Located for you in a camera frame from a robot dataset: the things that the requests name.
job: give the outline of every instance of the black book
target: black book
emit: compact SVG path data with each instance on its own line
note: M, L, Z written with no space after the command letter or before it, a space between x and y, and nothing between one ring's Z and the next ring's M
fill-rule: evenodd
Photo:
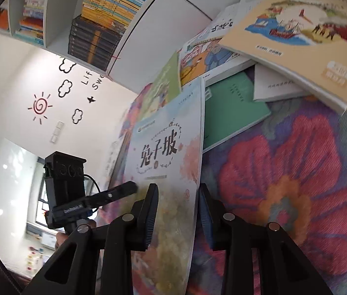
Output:
M70 35L85 40L99 48L106 50L107 52L113 53L117 47L117 44L113 44L107 40L102 39L97 35L93 35L92 33L85 31L79 27L71 26Z
M125 27L118 22L118 25L111 28L106 28L96 22L93 22L89 19L86 19L82 16L77 16L72 20L72 25L75 27L80 27L81 29L92 33L93 35L98 35L101 38L110 41L116 41L121 39L124 32L126 31Z
M74 45L69 45L69 54L104 71L109 63L109 60Z
M114 50L112 50L111 52L105 51L101 49L100 47L97 47L94 44L91 44L88 41L85 41L83 39L77 38L72 35L69 36L69 43L77 47L81 47L82 49L85 49L86 51L94 53L100 56L101 58L105 58L105 59L110 59L114 52Z

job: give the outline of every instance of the white wall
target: white wall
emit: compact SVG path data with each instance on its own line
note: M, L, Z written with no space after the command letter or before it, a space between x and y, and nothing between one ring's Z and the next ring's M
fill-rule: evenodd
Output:
M118 120L136 97L106 78L98 84L99 76L93 72L89 76L93 82L86 84L85 68L76 65L66 74L59 70L62 62L57 55L0 35L0 257L10 267L19 266L14 260L25 243L23 232L37 156L44 158L56 150L80 156L88 160L85 171L97 174ZM58 89L65 79L73 85L68 94L59 97ZM42 92L45 98L51 94L48 102L52 107L42 115L47 119L42 117L40 124L39 115L28 108L33 107L34 95L41 97ZM96 101L89 103L90 96ZM74 124L77 108L83 116ZM58 121L65 126L57 144L52 144L49 140Z
M86 158L85 172L97 175L102 152L136 94L78 64L71 68L68 60L61 69L69 72L60 71L62 62L63 58L41 49L30 55L0 103L1 132L42 158L56 150ZM43 110L46 106L43 114L35 113L35 101ZM50 139L59 121L65 125L53 144Z

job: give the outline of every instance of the picture book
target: picture book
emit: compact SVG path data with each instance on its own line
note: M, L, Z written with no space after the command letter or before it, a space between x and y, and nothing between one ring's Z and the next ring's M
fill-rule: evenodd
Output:
M254 67L254 101L273 102L310 95L295 82L262 64Z
M181 92L178 53L175 52L162 68L152 87L145 95L138 120L151 116L158 109L167 105Z
M220 45L347 110L347 0L262 0Z
M206 88L203 153L270 115L265 103L253 102L254 86L239 72Z
M143 198L150 183L159 188L151 244L146 252L132 252L139 295L186 292L201 174L204 93L198 78L133 129L124 180L137 183L139 192L120 201L118 215Z

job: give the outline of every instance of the wall decal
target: wall decal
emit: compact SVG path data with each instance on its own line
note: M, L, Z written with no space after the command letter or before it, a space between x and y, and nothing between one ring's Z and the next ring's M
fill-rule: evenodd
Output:
M82 115L84 114L84 112L80 109L75 109L74 111L74 115L72 116L72 122L74 124L78 124L80 120L82 120Z
M45 98L44 92L42 92L41 97L37 98L37 96L34 94L35 101L33 103L33 107L27 108L28 110L33 110L36 116L33 118L33 121L38 118L40 120L40 124L42 124L41 117L47 119L47 117L44 115L47 108L52 107L52 105L48 105L48 99L50 97L50 94Z
M71 62L70 60L67 60L67 59L63 59L63 62L59 66L59 71L62 71L64 73L70 73L74 65L76 65L76 63Z
M59 97L64 97L66 94L70 93L72 87L72 82L69 80L64 80L62 85L58 88Z

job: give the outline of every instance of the orange book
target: orange book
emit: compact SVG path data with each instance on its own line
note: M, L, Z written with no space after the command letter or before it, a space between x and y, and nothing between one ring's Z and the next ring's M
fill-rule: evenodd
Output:
M8 11L6 9L0 8L0 29L7 31L8 26Z

